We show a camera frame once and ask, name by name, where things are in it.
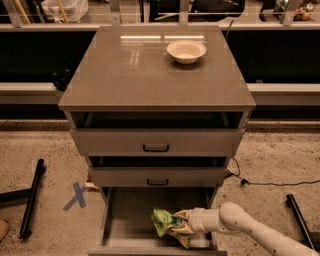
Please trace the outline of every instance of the drawer handle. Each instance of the drawer handle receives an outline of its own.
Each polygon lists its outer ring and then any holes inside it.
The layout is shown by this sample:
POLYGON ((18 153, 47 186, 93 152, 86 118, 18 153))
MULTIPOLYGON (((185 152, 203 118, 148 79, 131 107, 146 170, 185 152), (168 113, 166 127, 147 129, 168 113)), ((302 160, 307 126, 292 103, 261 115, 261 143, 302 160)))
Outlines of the drawer handle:
POLYGON ((164 148, 151 148, 146 146, 145 144, 143 144, 142 149, 144 152, 157 152, 157 153, 164 153, 164 152, 168 152, 169 151, 170 146, 167 145, 164 148))
POLYGON ((147 184, 149 186, 167 186, 169 184, 169 179, 166 179, 166 180, 163 180, 163 181, 147 179, 147 184))

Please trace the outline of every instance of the ceramic bowl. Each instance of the ceramic bowl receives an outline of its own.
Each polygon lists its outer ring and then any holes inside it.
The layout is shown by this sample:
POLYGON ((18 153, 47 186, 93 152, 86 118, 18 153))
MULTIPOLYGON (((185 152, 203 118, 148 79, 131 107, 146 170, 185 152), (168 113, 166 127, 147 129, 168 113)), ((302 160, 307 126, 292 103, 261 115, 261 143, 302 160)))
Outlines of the ceramic bowl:
POLYGON ((178 40, 167 46, 167 52, 181 64, 192 64, 206 53, 206 47, 193 40, 178 40))

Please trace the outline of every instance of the black panel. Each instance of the black panel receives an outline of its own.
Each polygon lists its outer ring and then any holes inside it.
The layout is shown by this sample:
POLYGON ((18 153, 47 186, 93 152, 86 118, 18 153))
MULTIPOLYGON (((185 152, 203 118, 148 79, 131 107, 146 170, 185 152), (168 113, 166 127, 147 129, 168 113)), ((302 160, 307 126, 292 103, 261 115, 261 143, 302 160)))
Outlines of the black panel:
POLYGON ((1 32, 0 82, 52 82, 76 71, 95 32, 1 32))
POLYGON ((320 106, 257 106, 250 120, 318 121, 320 106))
POLYGON ((320 83, 318 30, 231 30, 227 41, 247 83, 320 83))
POLYGON ((64 113, 58 105, 41 104, 1 104, 0 119, 60 119, 65 120, 64 113))

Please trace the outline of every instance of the blue tape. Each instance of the blue tape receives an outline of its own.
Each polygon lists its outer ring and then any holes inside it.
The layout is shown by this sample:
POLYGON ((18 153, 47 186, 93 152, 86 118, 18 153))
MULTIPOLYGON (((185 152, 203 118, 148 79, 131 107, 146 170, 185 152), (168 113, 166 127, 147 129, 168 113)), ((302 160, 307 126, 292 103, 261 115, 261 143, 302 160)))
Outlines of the blue tape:
POLYGON ((83 193, 86 191, 86 186, 83 185, 82 188, 80 188, 79 183, 76 182, 73 184, 73 189, 76 192, 75 196, 71 198, 71 200, 67 203, 67 205, 63 208, 63 210, 68 211, 72 205, 74 205, 77 201, 79 202, 79 205, 81 208, 84 208, 87 206, 86 201, 84 200, 83 193))

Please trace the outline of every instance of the black cable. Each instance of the black cable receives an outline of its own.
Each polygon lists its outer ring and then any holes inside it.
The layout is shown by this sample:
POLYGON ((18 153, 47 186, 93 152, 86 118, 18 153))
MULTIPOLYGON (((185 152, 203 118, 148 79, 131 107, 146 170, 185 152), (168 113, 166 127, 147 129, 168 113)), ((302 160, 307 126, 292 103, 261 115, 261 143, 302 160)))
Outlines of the black cable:
POLYGON ((231 26, 232 26, 233 22, 234 22, 234 20, 231 20, 231 22, 230 22, 230 24, 229 24, 229 27, 228 27, 228 29, 227 29, 226 41, 228 41, 229 31, 230 31, 230 29, 231 29, 231 26))
POLYGON ((231 157, 231 159, 233 159, 235 161, 235 163, 237 164, 238 173, 235 174, 228 168, 228 170, 230 172, 230 175, 227 175, 226 177, 230 177, 230 176, 237 177, 238 179, 241 180, 240 183, 241 183, 242 186, 244 186, 245 184, 248 184, 248 185, 255 185, 255 186, 278 186, 278 187, 283 187, 283 186, 299 186, 299 185, 302 185, 302 184, 315 184, 315 183, 320 182, 320 180, 301 181, 301 182, 297 182, 297 183, 273 183, 273 182, 260 183, 260 182, 250 182, 247 179, 244 179, 244 178, 240 177, 241 169, 240 169, 240 165, 239 165, 237 159, 235 159, 234 157, 231 157))

